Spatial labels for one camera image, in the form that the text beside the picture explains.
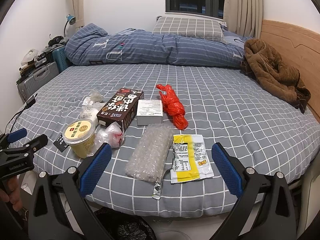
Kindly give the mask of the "person's left hand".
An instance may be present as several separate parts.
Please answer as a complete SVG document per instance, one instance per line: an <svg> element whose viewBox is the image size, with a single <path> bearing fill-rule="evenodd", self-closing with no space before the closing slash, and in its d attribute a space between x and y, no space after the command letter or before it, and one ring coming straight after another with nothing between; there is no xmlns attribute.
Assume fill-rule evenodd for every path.
<svg viewBox="0 0 320 240"><path fill-rule="evenodd" d="M1 189L0 197L5 203L10 202L15 211L20 211L23 207L20 186L16 176L3 182L4 190Z"/></svg>

